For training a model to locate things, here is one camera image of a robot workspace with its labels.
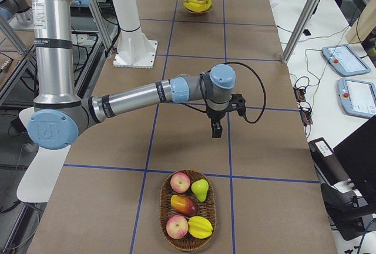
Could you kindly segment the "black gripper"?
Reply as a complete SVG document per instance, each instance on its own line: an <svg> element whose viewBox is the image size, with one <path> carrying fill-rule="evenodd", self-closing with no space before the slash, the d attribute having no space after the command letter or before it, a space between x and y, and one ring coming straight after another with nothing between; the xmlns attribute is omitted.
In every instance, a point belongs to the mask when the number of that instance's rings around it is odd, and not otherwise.
<svg viewBox="0 0 376 254"><path fill-rule="evenodd" d="M223 127L220 123L227 111L232 110L232 105L229 101L225 103L217 103L215 101L207 101L206 114L211 122L212 138L221 138Z"/></svg>

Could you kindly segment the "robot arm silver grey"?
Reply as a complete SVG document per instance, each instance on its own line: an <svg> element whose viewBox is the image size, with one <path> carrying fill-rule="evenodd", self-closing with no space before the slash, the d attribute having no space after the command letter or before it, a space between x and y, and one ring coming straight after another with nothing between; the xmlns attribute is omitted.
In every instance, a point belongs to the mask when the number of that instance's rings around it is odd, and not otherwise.
<svg viewBox="0 0 376 254"><path fill-rule="evenodd" d="M212 136L221 136L220 121L235 108L231 91L236 73L225 64L199 76L181 75L126 92L85 97L95 80L96 66L73 63L71 6L77 0L31 0L39 93L27 131L40 147L65 148L91 126L121 113L166 101L203 100ZM91 0L83 0L85 6Z"/></svg>

